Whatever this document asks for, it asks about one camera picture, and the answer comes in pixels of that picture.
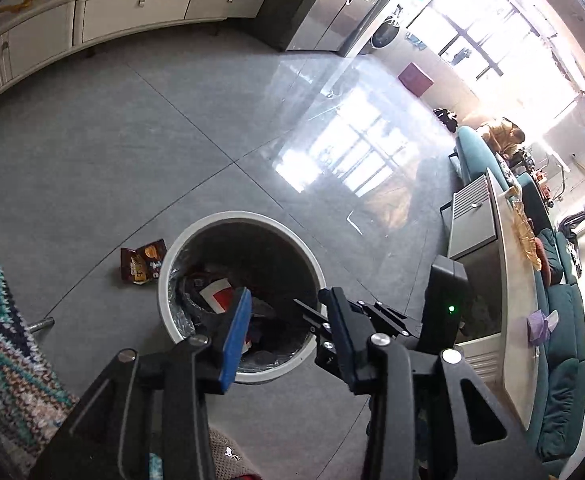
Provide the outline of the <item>teal sofa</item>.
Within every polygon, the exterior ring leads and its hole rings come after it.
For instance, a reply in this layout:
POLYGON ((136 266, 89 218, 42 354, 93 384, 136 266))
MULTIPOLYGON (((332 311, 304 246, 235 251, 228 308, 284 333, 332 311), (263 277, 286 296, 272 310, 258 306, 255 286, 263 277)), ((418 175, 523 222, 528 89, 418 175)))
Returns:
POLYGON ((462 188, 490 171, 504 191, 518 190, 516 230, 535 269, 538 300, 538 309, 527 317, 538 381, 530 425, 524 430, 539 460, 558 476, 576 451, 585 419, 585 309, 567 242, 552 226, 533 177, 513 176, 474 129, 457 130, 453 155, 460 164, 462 188))

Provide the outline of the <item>grey round trash bin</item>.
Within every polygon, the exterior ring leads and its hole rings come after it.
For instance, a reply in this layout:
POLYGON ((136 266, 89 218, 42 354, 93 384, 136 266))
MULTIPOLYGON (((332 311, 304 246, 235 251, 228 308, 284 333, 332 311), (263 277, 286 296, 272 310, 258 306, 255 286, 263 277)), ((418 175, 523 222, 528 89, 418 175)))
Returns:
POLYGON ((188 226, 168 249, 159 313, 174 344, 206 341, 199 359, 217 387, 265 384, 314 356, 304 316, 325 320, 317 299, 325 284, 319 260, 287 226, 222 211, 188 226))

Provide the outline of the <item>dark red chips bag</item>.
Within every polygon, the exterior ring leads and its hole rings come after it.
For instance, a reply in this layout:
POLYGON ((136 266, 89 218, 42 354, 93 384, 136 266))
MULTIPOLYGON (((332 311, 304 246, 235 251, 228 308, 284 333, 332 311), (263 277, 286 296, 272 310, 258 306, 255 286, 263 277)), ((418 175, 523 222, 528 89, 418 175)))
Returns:
POLYGON ((120 249, 120 274, 125 283, 145 285, 159 278, 166 243, 163 238, 136 249, 120 249))

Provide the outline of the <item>white coffee table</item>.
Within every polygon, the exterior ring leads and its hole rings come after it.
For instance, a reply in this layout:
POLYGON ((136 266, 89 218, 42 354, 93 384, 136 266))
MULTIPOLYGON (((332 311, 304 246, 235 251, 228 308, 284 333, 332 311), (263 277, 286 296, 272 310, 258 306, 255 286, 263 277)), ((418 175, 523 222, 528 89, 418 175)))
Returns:
POLYGON ((521 247, 514 206, 487 171, 452 196, 440 214, 449 226, 448 257, 465 266, 473 299, 457 347, 476 374, 527 428, 538 381, 527 317, 538 309, 535 269, 521 247))

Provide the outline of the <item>zigzag knitted blanket table cover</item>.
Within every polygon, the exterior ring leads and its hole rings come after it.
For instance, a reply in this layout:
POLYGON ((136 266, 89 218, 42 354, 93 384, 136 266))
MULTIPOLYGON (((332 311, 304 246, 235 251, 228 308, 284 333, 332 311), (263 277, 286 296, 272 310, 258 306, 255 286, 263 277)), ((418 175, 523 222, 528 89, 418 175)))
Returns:
POLYGON ((25 479, 76 405, 38 348, 0 265, 0 479, 25 479))

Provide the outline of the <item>front loading washing machine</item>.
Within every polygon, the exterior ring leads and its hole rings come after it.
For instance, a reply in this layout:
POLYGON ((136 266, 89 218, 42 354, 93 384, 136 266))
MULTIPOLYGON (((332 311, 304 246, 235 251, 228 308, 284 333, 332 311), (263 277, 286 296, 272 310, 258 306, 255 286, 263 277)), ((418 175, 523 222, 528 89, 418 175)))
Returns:
POLYGON ((398 20, 393 16, 388 16, 373 33, 371 37, 372 47, 376 50, 388 47, 397 38, 399 31, 398 20))

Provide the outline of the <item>maroon square stool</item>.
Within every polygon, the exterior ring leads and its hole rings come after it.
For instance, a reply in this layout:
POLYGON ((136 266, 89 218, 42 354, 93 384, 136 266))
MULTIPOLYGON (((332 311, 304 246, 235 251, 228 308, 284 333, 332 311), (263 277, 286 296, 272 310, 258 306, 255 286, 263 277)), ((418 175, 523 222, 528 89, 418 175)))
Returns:
POLYGON ((421 98, 434 84, 434 81, 415 63, 407 64, 399 73, 398 80, 416 98, 421 98))

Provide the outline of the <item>white tv cabinet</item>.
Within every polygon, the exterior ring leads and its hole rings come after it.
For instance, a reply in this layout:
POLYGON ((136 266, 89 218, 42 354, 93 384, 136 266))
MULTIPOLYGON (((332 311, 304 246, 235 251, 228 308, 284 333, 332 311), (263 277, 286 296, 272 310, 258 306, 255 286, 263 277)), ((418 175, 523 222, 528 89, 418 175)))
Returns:
POLYGON ((264 0, 34 0, 0 16, 0 94, 96 44, 158 28, 255 18, 264 0))

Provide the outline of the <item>red white paper trash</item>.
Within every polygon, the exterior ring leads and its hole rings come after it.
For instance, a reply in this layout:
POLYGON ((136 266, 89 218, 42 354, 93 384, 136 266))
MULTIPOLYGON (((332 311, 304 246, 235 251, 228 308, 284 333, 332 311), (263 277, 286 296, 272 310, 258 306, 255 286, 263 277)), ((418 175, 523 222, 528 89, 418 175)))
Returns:
POLYGON ((234 288, 227 278, 218 278, 206 286, 203 280, 195 282, 199 288, 195 289, 195 301, 198 304, 201 314, 201 323, 207 328, 215 326, 216 319, 230 309, 234 297, 234 288))

